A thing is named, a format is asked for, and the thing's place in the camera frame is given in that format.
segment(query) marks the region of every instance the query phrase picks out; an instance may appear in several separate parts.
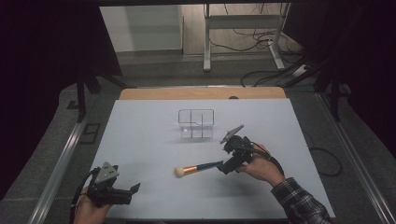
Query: brush bristles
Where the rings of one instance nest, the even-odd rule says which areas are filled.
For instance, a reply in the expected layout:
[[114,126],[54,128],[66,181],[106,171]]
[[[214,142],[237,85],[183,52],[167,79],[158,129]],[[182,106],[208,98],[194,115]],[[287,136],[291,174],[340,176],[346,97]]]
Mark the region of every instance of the brush bristles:
[[177,175],[177,177],[182,177],[184,175],[184,169],[181,167],[175,168],[175,175]]

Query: plaid sleeve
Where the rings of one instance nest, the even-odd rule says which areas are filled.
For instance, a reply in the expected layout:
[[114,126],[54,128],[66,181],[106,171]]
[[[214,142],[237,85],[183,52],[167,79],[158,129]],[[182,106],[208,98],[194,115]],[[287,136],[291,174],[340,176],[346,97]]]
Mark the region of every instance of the plaid sleeve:
[[288,178],[271,192],[285,209],[291,223],[332,223],[326,207],[301,188],[294,178]]

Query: transparent box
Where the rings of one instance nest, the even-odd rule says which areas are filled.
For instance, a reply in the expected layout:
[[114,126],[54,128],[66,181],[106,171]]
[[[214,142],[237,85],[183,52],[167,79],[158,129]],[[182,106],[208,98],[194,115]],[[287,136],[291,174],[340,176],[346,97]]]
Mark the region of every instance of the transparent box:
[[215,125],[213,109],[182,109],[178,111],[182,138],[211,138]]

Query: white tabletop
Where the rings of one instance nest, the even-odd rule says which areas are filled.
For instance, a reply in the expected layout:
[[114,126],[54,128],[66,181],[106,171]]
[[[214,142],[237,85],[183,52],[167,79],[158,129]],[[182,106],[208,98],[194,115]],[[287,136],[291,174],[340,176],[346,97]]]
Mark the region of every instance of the white tabletop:
[[[213,109],[213,138],[180,137],[180,109]],[[244,124],[238,135],[264,144],[334,217],[289,99],[122,100],[114,104],[92,168],[119,166],[114,188],[141,183],[131,204],[114,205],[107,217],[123,219],[285,218],[271,186],[246,174],[218,169],[177,178],[175,167],[231,158],[219,141]]]

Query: human hand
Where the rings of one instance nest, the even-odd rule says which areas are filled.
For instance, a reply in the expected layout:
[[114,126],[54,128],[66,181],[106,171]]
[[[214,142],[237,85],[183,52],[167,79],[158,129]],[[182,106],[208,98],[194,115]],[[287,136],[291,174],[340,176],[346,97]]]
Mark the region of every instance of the human hand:
[[[264,145],[254,145],[253,148],[270,154]],[[248,165],[241,165],[236,168],[236,171],[245,172],[258,180],[266,181],[273,188],[285,180],[285,176],[279,172],[275,164],[257,153],[253,153],[252,161]]]
[[84,188],[77,205],[74,224],[102,224],[112,204],[98,207],[86,195],[88,188]]

